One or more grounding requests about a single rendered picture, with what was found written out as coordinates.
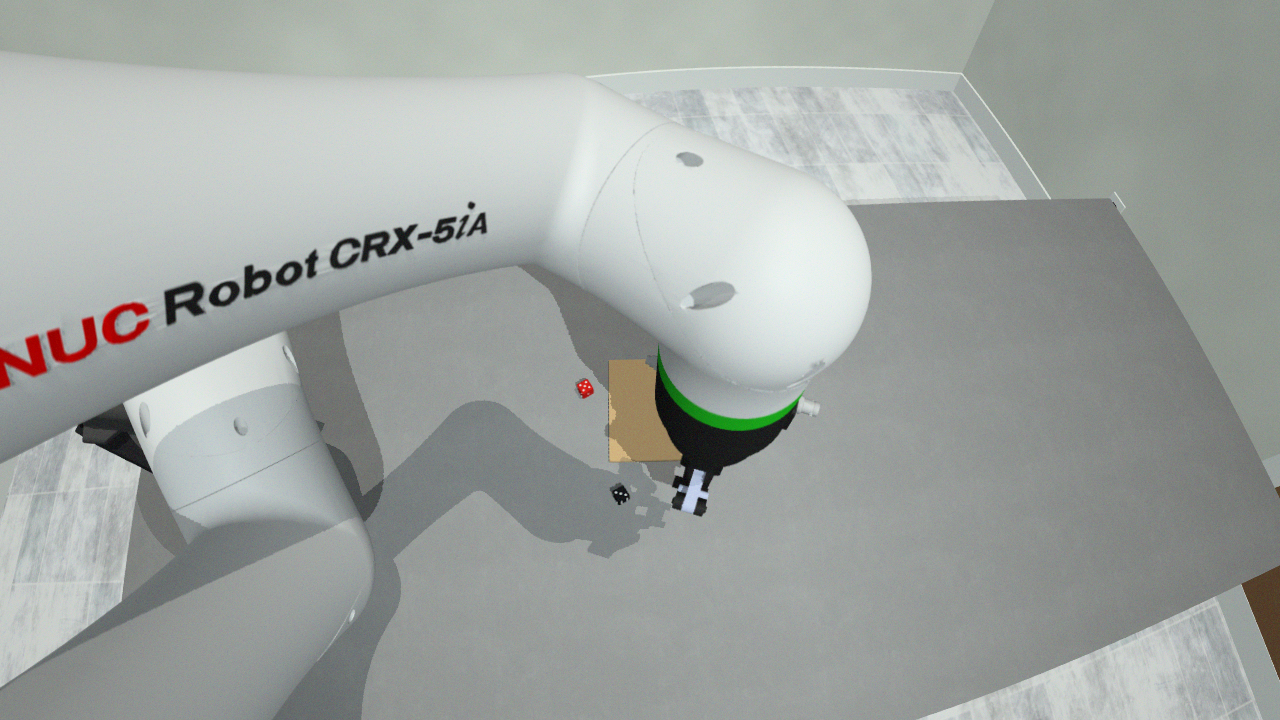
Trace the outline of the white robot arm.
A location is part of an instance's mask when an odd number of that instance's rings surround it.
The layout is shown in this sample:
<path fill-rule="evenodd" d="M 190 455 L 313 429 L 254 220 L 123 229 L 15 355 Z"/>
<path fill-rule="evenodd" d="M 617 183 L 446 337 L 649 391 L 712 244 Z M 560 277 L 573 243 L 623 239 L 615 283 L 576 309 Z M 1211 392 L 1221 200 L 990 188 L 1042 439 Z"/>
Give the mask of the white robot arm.
<path fill-rule="evenodd" d="M 824 183 L 585 76 L 0 51 L 0 464 L 128 432 L 187 542 L 0 720 L 273 720 L 375 580 L 288 329 L 526 264 L 659 342 L 660 421 L 716 460 L 818 415 L 872 284 Z"/>

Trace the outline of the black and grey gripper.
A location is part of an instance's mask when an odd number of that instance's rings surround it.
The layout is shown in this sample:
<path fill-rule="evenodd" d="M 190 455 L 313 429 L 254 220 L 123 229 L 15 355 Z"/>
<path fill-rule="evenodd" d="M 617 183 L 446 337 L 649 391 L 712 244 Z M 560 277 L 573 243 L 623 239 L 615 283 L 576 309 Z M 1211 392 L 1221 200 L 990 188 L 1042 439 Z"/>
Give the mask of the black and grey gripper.
<path fill-rule="evenodd" d="M 678 450 L 678 452 L 684 455 L 681 457 L 680 464 L 684 468 L 686 466 L 684 477 L 677 477 L 677 475 L 675 477 L 672 487 L 677 488 L 678 491 L 676 496 L 672 498 L 671 502 L 673 503 L 672 509 L 677 509 L 684 512 L 690 512 L 701 518 L 701 515 L 707 512 L 707 498 L 709 495 L 708 489 L 713 477 L 719 477 L 723 468 L 741 462 L 746 457 L 739 460 L 716 460 L 710 457 L 703 457 L 700 455 L 690 452 L 687 448 L 684 448 L 684 446 L 678 445 L 678 442 L 673 439 L 672 436 L 669 436 L 669 439 Z"/>

